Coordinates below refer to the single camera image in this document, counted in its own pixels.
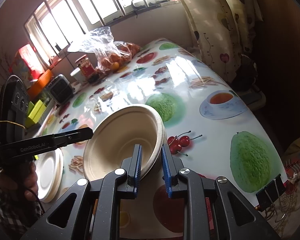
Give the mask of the checkered sleeve forearm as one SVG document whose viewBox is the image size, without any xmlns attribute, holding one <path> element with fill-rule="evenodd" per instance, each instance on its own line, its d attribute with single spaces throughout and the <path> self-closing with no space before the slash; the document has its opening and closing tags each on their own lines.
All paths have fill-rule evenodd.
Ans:
<svg viewBox="0 0 300 240">
<path fill-rule="evenodd" d="M 16 193 L 11 197 L 0 188 L 0 229 L 10 239 L 20 239 L 29 229 L 29 226 L 26 226 L 25 223 L 21 221 L 20 213 L 13 207 L 13 203 L 16 203 L 19 207 L 24 207 L 24 205 L 15 198 Z M 44 213 L 40 204 L 37 200 L 28 202 L 31 204 L 31 211 L 34 213 L 34 217 L 36 219 L 40 218 Z"/>
</svg>

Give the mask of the person's left hand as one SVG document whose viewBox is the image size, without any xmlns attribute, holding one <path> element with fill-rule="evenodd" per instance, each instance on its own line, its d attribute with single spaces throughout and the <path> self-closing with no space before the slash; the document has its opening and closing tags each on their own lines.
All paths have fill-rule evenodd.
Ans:
<svg viewBox="0 0 300 240">
<path fill-rule="evenodd" d="M 30 171 L 28 176 L 24 179 L 23 185 L 25 188 L 30 189 L 25 190 L 24 197 L 31 202 L 36 201 L 36 195 L 38 194 L 38 184 L 37 184 L 37 174 L 36 174 L 36 165 L 31 163 Z M 5 192 L 8 196 L 13 196 L 18 189 L 18 184 L 9 177 L 5 171 L 0 172 L 0 188 L 3 192 Z"/>
</svg>

